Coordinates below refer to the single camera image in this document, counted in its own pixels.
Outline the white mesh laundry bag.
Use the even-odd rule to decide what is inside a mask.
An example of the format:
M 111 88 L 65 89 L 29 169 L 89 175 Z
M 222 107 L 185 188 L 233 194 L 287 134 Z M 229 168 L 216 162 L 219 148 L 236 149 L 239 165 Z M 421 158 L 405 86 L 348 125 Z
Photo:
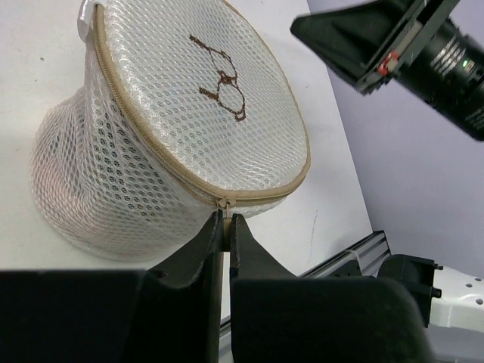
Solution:
M 275 208 L 309 136 L 270 48 L 226 1 L 83 1 L 84 83 L 33 142 L 39 211 L 95 255 L 145 261 L 209 216 Z

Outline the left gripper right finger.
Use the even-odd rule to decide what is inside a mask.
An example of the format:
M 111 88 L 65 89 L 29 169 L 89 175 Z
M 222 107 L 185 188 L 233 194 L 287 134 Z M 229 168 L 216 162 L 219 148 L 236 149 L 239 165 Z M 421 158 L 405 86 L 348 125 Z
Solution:
M 380 276 L 299 278 L 234 215 L 231 352 L 236 362 L 432 362 L 417 300 Z

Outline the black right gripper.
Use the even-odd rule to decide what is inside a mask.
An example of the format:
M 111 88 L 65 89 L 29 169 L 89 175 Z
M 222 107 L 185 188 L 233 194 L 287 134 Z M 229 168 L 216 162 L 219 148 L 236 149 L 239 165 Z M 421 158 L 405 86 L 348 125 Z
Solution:
M 449 17 L 456 1 L 372 1 L 297 17 L 291 33 L 360 93 L 399 82 L 483 140 L 483 47 Z

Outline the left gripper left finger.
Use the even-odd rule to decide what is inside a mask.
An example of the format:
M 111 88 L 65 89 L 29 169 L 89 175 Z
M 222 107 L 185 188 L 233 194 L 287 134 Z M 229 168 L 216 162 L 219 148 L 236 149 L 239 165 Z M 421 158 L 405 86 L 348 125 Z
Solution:
M 148 270 L 1 273 L 3 362 L 216 362 L 222 215 Z

